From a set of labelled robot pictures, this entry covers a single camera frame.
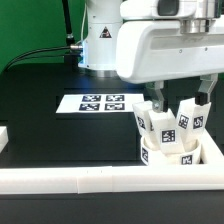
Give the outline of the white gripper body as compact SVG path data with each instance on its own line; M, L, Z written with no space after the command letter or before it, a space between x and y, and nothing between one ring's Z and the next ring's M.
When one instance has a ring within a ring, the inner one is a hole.
M178 21L131 21L119 30L116 71L129 83L224 72L224 19L207 33L183 34Z

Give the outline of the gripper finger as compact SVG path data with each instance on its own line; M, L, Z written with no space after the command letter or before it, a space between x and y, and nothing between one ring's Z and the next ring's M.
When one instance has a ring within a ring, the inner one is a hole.
M152 87L153 110L157 113L166 112L168 110L168 101L164 98L162 94L163 88L164 88L163 81L156 81L153 83Z
M205 105L210 102L211 93L218 81L218 74L203 75L200 80L200 87L195 94L195 103Z

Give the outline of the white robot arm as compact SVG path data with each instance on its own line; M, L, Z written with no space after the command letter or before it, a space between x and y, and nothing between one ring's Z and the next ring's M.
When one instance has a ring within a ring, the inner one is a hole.
M85 0L88 34L79 65L115 71L146 85L153 109L165 111L166 80L199 76L202 106L224 72L223 0Z

